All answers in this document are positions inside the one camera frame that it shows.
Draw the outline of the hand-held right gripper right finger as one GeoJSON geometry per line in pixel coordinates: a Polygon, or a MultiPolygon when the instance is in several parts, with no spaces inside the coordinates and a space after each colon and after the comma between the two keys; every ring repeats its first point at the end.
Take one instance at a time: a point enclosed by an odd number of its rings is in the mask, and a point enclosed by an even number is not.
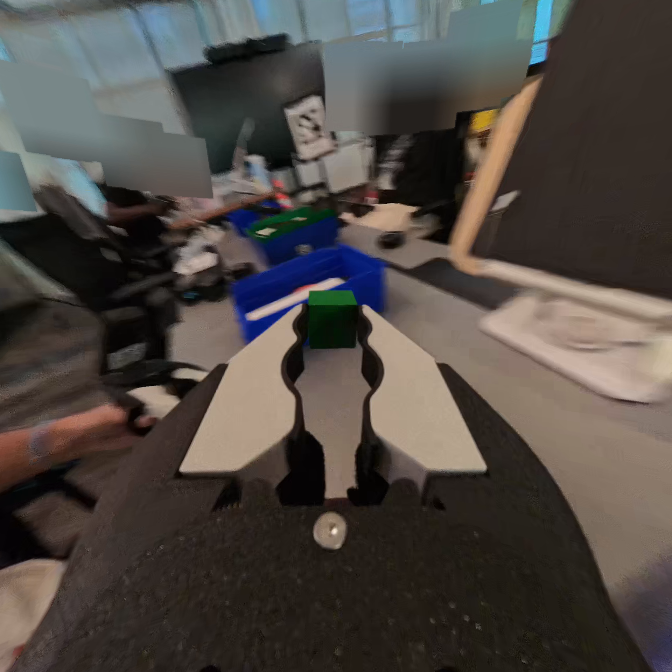
{"type": "Polygon", "coordinates": [[[359,307],[361,373],[369,386],[357,447],[357,501],[382,501],[408,480],[480,476],[486,462],[438,362],[369,306],[359,307]]]}

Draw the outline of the small green block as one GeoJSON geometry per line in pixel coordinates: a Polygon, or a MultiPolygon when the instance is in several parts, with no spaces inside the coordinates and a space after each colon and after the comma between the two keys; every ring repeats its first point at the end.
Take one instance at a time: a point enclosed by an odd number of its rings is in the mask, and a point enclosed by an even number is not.
{"type": "Polygon", "coordinates": [[[353,349],[359,308],[351,290],[310,290],[308,344],[311,349],[353,349]]]}

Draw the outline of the person's left hand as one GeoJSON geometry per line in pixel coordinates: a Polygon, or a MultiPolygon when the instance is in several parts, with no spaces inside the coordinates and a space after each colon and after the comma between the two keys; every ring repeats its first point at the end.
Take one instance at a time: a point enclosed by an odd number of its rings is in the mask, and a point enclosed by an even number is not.
{"type": "Polygon", "coordinates": [[[77,459],[96,452],[126,451],[150,431],[157,419],[130,413],[116,405],[103,405],[53,422],[47,431],[50,457],[77,459]]]}

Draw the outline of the blue plastic bin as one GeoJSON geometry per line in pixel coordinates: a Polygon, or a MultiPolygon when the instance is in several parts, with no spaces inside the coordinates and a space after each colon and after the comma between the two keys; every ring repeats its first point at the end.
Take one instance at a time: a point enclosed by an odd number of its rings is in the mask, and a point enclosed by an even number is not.
{"type": "Polygon", "coordinates": [[[240,236],[245,236],[255,223],[278,214],[278,209],[271,206],[255,205],[247,208],[234,210],[225,216],[232,230],[235,230],[240,236]]]}
{"type": "Polygon", "coordinates": [[[378,313],[384,310],[384,261],[347,245],[322,248],[247,277],[234,285],[234,314],[244,342],[248,344],[256,339],[293,307],[259,321],[248,321],[245,318],[247,312],[290,295],[299,287],[328,278],[345,279],[343,285],[333,290],[351,290],[357,304],[367,305],[378,313]]]}
{"type": "Polygon", "coordinates": [[[273,267],[317,249],[332,247],[339,233],[340,222],[336,216],[293,231],[270,243],[251,241],[259,257],[268,267],[273,267]]]}

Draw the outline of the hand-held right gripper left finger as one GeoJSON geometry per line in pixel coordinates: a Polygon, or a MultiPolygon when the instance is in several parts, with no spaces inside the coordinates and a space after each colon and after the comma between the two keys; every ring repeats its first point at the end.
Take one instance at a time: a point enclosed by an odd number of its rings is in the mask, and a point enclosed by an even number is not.
{"type": "Polygon", "coordinates": [[[300,320],[305,308],[291,308],[230,359],[179,475],[286,477],[287,440],[303,425],[290,356],[302,361],[300,320]]]}

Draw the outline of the black board with wooden frame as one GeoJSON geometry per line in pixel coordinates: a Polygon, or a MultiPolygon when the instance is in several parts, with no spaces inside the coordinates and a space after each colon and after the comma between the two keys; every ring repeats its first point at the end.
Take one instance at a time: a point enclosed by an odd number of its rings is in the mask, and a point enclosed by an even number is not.
{"type": "Polygon", "coordinates": [[[575,1],[500,114],[449,260],[671,299],[671,2],[575,1]]]}

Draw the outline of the black video bar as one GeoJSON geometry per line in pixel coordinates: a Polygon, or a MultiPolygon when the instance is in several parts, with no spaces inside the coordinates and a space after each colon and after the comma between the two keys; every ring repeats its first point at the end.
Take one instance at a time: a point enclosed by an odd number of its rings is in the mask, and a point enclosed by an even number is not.
{"type": "Polygon", "coordinates": [[[273,34],[261,38],[247,38],[239,42],[206,46],[203,51],[207,63],[220,65],[248,60],[257,56],[281,53],[292,46],[287,33],[273,34]]]}

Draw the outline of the black white fiducial sign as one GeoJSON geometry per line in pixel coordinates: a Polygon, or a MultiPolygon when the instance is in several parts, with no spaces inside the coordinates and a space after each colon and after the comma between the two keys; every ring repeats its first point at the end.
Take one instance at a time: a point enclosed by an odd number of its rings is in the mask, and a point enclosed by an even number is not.
{"type": "Polygon", "coordinates": [[[320,95],[304,97],[283,109],[300,161],[309,162],[332,153],[337,145],[326,129],[326,111],[320,95]]]}

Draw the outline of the dark grey desk mat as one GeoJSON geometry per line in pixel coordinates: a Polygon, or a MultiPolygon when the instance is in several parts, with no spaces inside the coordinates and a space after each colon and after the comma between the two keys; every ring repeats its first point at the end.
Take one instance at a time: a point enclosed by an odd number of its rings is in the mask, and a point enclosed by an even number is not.
{"type": "Polygon", "coordinates": [[[506,283],[463,273],[445,258],[433,258],[412,268],[386,264],[396,272],[486,310],[498,309],[520,292],[506,283]]]}

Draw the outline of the cream cloth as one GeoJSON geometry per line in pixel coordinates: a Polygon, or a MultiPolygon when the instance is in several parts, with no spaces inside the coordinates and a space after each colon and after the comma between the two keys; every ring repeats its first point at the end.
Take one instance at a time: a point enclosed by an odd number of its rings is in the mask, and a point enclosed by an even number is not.
{"type": "Polygon", "coordinates": [[[403,233],[406,239],[430,239],[442,231],[440,209],[443,203],[429,206],[407,206],[405,204],[365,204],[353,203],[362,213],[345,211],[338,215],[344,225],[359,225],[376,232],[378,236],[390,232],[403,233]]]}

